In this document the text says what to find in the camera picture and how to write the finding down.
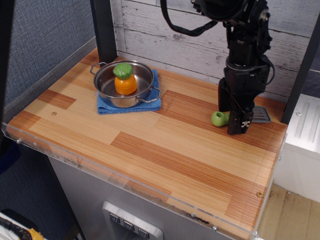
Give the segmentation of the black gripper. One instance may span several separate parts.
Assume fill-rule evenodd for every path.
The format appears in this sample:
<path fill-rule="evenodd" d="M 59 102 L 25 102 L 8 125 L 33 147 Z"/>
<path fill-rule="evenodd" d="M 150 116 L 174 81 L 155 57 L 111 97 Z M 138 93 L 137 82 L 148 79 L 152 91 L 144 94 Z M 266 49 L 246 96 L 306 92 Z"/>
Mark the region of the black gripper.
<path fill-rule="evenodd" d="M 245 134 L 253 120 L 254 99 L 265 91 L 270 66 L 259 65 L 252 71 L 224 68 L 218 84 L 218 108 L 229 112 L 227 133 Z"/>

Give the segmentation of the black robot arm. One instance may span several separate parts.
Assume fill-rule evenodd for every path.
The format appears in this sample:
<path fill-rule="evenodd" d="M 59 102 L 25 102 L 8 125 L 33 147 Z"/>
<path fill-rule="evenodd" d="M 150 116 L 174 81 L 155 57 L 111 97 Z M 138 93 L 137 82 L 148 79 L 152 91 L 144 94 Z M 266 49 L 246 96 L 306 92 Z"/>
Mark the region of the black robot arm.
<path fill-rule="evenodd" d="M 194 0 L 197 12 L 226 29 L 229 50 L 224 77 L 218 84 L 218 108 L 228 112 L 229 135 L 245 134 L 253 121 L 255 98 L 272 81 L 269 8 L 265 0 Z"/>

